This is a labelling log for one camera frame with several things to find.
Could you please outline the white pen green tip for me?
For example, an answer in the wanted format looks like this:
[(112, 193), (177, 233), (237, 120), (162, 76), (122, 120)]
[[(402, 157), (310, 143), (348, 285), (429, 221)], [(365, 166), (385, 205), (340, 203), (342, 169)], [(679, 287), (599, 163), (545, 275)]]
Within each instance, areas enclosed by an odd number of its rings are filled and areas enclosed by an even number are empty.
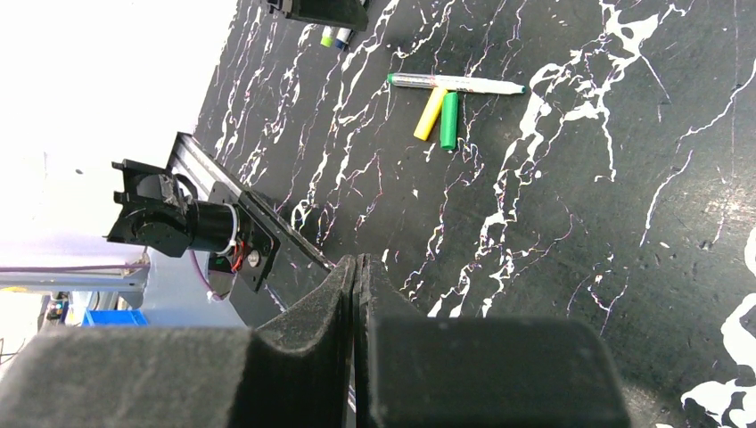
[(323, 30), (320, 38), (320, 45), (323, 47), (332, 47), (337, 34), (337, 28), (331, 26), (323, 26)]

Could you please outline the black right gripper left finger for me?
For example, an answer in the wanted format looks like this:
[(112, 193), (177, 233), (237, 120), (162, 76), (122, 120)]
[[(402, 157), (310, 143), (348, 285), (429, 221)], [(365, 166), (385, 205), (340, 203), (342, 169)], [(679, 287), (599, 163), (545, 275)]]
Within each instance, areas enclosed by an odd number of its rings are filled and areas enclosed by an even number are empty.
[(341, 427), (355, 267), (257, 329), (46, 329), (1, 382), (1, 424)]

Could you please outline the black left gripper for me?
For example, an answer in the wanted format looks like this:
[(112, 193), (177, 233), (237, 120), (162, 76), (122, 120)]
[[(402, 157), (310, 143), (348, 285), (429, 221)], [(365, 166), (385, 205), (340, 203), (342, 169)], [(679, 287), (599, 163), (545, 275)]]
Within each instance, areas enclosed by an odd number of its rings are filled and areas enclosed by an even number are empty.
[(366, 8), (357, 0), (267, 0), (266, 8), (286, 19), (363, 31)]

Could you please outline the white pen blue cap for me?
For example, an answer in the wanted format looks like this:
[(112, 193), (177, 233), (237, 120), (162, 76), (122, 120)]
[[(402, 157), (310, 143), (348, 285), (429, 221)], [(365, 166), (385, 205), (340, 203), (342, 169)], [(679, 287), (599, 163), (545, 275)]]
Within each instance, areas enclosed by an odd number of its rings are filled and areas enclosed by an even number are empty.
[(349, 44), (349, 40), (352, 36), (353, 30), (347, 28), (339, 28), (336, 32), (333, 46), (340, 50), (345, 50)]

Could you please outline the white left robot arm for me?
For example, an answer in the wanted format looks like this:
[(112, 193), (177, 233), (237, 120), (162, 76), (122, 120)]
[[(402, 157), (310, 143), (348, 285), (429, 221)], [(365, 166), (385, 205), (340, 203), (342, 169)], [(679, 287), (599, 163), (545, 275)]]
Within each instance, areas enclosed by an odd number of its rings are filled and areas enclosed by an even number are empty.
[(111, 166), (123, 176), (124, 190), (113, 193), (121, 211), (109, 243), (151, 247), (180, 258), (187, 250), (228, 252), (238, 243), (241, 215), (230, 203), (204, 202), (183, 175), (124, 159)]

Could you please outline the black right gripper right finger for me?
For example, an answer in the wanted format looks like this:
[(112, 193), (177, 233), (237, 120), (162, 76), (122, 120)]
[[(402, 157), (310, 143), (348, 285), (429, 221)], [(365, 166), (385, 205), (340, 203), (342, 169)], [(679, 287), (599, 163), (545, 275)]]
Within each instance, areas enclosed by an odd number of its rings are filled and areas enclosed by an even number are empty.
[(359, 427), (628, 427), (611, 354), (559, 317), (427, 317), (357, 258)]

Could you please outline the green pen cap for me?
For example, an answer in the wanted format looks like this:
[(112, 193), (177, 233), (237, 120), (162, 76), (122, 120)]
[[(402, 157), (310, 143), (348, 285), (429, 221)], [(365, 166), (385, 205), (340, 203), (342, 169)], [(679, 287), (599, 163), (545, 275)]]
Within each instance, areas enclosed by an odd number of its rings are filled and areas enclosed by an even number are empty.
[(458, 121), (458, 93), (445, 94), (441, 106), (440, 147), (445, 151), (456, 149)]

